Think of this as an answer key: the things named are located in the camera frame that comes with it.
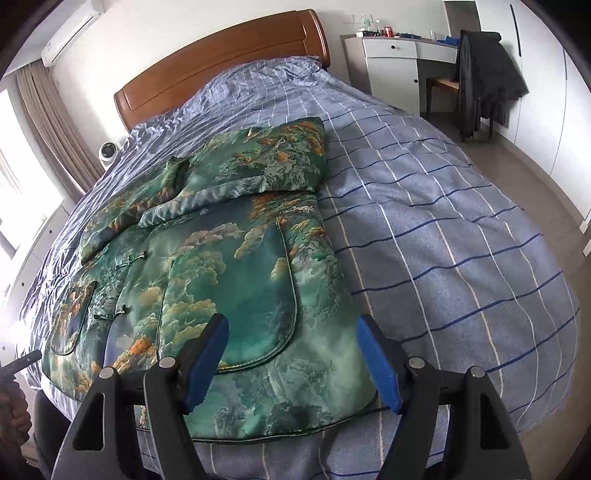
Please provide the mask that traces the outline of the person's left hand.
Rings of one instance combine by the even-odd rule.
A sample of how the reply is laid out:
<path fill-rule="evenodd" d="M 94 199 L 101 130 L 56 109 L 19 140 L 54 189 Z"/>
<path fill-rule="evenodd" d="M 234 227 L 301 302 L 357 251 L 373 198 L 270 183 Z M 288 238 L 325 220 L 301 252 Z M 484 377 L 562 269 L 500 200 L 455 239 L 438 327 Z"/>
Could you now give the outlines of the person's left hand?
<path fill-rule="evenodd" d="M 15 380 L 1 386 L 1 448 L 17 458 L 32 426 L 25 394 Z"/>

